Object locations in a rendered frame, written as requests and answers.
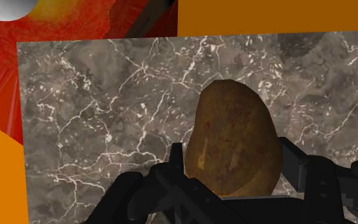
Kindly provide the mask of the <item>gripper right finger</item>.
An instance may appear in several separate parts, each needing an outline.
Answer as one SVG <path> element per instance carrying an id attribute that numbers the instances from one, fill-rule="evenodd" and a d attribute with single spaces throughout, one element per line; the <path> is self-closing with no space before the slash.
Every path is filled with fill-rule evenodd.
<path id="1" fill-rule="evenodd" d="M 318 155 L 307 155 L 286 137 L 281 173 L 303 193 L 303 224 L 346 224 L 343 208 L 358 218 L 358 160 L 349 168 Z"/>

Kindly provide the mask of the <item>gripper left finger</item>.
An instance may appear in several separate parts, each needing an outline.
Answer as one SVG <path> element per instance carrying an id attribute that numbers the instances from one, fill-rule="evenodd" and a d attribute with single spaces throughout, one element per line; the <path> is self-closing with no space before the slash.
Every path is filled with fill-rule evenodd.
<path id="1" fill-rule="evenodd" d="M 163 212 L 170 224 L 247 224 L 196 178 L 184 175 L 181 143 L 170 147 L 168 162 L 149 173 L 121 173 L 84 224 L 146 224 L 150 214 Z"/>

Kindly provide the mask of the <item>brown potato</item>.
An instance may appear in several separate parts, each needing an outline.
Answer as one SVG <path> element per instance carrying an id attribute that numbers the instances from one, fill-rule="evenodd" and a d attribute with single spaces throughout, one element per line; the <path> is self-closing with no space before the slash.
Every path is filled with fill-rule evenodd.
<path id="1" fill-rule="evenodd" d="M 202 90 L 184 166 L 220 197 L 273 193 L 283 152 L 270 112 L 260 96 L 234 80 Z"/>

